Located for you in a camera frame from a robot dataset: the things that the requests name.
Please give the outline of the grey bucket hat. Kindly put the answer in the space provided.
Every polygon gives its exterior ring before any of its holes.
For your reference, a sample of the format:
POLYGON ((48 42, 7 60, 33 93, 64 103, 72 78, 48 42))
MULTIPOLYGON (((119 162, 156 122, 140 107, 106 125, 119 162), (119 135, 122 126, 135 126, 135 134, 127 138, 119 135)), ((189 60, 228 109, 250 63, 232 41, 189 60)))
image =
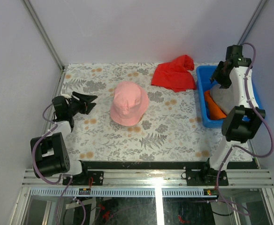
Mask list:
POLYGON ((220 84, 216 84, 210 89, 210 96, 226 115, 228 115, 235 106, 232 86, 228 89, 223 89, 220 84))

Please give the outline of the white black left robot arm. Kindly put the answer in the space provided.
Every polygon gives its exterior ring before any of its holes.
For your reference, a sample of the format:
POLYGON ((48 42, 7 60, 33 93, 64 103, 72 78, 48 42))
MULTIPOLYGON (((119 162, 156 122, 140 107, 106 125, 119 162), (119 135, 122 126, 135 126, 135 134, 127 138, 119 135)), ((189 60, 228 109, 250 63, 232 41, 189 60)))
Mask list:
POLYGON ((90 174, 82 169, 80 163, 69 159, 65 145, 65 138, 74 129, 74 116, 79 114, 88 115, 96 106, 97 99, 94 95, 85 95, 72 92, 72 95, 60 95, 52 99, 53 119, 48 120, 52 127, 41 137, 31 139, 31 154, 34 173, 38 178, 50 183, 47 177, 73 172, 73 179, 79 185, 89 181, 90 174))

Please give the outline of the pink bucket hat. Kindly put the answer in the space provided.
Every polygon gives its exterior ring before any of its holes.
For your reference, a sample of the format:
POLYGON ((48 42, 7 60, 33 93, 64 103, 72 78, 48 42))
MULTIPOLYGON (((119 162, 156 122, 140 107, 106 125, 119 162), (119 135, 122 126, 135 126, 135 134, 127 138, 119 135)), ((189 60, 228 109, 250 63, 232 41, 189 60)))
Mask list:
POLYGON ((147 92, 131 81, 119 83, 110 108, 111 119, 122 126, 134 126, 149 106, 147 92))

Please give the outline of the red cloth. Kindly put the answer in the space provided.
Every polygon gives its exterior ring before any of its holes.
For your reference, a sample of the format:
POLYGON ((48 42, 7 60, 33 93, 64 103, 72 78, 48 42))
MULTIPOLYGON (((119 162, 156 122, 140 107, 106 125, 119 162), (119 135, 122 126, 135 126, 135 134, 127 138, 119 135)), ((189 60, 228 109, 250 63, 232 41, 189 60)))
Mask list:
POLYGON ((188 55, 181 55, 171 62, 159 64, 153 73, 151 85, 174 92, 196 90, 195 80, 190 73, 194 68, 193 59, 188 55))

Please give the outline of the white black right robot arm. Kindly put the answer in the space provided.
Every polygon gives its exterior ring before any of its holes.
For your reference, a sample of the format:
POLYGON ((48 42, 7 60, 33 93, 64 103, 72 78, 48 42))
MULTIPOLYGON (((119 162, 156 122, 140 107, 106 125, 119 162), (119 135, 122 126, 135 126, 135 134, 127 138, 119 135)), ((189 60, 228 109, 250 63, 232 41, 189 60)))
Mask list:
POLYGON ((95 96, 88 114, 74 117, 65 139, 75 160, 204 161, 201 180, 213 184, 231 159, 247 150, 266 116, 252 90, 250 59, 226 58, 207 76, 187 55, 178 63, 70 66, 64 91, 95 96))

